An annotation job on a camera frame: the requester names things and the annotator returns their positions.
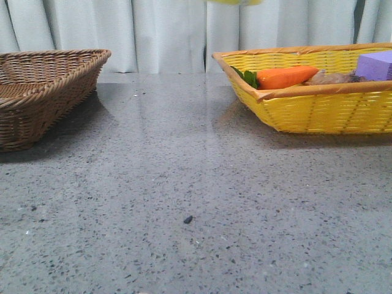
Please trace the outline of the yellow woven basket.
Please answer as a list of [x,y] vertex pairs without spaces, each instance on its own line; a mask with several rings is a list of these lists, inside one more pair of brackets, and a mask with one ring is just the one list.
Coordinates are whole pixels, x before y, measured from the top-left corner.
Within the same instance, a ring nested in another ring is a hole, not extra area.
[[238,99],[265,124],[305,134],[386,134],[391,132],[391,82],[292,86],[259,91],[238,74],[274,67],[314,66],[349,73],[361,54],[391,50],[390,43],[265,48],[215,52]]

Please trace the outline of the orange toy carrot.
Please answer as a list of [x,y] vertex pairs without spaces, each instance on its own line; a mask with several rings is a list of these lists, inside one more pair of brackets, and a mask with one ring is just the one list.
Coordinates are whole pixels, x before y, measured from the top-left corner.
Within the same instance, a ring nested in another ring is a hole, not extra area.
[[308,81],[319,72],[318,68],[313,66],[264,69],[257,72],[250,70],[242,72],[233,66],[232,69],[257,90],[288,88]]

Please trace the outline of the brown wicker basket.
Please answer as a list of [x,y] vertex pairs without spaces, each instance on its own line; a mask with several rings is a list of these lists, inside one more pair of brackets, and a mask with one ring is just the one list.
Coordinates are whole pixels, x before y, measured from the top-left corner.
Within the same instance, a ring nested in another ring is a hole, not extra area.
[[1,151],[30,148],[95,89],[108,49],[1,54]]

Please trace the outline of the yellow-green tape roll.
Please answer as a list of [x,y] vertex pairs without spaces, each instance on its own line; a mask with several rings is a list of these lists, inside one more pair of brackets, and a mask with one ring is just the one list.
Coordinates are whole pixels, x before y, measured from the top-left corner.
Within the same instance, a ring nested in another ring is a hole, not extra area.
[[233,6],[255,6],[261,4],[262,0],[208,0],[209,2],[216,2],[219,4],[233,5]]

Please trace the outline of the white curtain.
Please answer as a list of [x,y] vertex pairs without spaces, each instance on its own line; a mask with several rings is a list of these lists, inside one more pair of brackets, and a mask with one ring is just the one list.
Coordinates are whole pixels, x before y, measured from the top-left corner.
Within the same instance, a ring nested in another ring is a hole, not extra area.
[[104,48],[116,73],[217,72],[218,51],[390,40],[390,1],[1,2],[3,53]]

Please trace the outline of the purple foam block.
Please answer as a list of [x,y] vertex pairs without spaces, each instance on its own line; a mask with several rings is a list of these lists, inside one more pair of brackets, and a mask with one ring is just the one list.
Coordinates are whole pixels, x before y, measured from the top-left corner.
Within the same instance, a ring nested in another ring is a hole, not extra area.
[[391,50],[360,55],[355,74],[372,81],[391,80]]

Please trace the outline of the small black debris chip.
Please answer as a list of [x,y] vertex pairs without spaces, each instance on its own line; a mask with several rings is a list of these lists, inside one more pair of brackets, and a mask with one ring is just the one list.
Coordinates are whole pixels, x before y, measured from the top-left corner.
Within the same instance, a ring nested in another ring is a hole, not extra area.
[[193,216],[188,216],[187,218],[185,218],[183,220],[183,223],[184,224],[189,224],[192,220],[193,220]]

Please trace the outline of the brown ginger root toy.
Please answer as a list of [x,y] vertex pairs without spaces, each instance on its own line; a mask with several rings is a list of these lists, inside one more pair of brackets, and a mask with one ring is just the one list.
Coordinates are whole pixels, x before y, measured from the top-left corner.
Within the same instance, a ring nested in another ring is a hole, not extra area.
[[318,71],[312,78],[305,81],[303,84],[307,86],[313,85],[333,85],[340,83],[359,83],[366,82],[368,79],[358,76],[355,72],[349,73],[326,73],[326,71]]

